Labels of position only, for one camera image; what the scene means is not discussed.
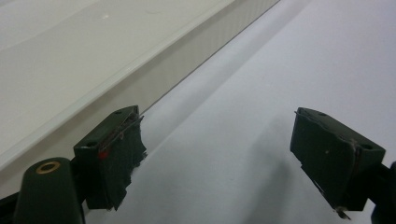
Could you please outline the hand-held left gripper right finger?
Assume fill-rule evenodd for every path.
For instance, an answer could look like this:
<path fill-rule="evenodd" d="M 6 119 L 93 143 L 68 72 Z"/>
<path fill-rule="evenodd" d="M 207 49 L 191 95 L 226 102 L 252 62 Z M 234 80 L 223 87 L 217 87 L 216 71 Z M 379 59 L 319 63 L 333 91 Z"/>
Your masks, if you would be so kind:
<path fill-rule="evenodd" d="M 386 198 L 377 180 L 386 150 L 331 116 L 300 107 L 290 151 L 338 215 L 375 203 L 373 220 L 386 218 Z"/>

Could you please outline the white tray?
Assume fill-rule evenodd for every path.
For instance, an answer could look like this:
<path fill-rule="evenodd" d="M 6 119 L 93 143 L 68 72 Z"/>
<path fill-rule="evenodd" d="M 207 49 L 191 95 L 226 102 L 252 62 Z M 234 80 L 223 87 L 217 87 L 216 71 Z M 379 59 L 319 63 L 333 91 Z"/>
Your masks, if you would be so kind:
<path fill-rule="evenodd" d="M 278 0 L 0 0 L 0 199 L 109 112 L 147 109 Z"/>

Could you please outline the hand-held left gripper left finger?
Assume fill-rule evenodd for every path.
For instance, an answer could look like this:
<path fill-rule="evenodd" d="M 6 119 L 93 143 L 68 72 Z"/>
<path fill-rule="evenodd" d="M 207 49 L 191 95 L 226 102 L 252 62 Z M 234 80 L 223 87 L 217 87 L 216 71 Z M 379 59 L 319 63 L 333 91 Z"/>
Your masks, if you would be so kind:
<path fill-rule="evenodd" d="M 134 168 L 147 156 L 141 139 L 142 119 L 136 105 L 116 110 L 74 146 L 89 208 L 120 207 Z"/>

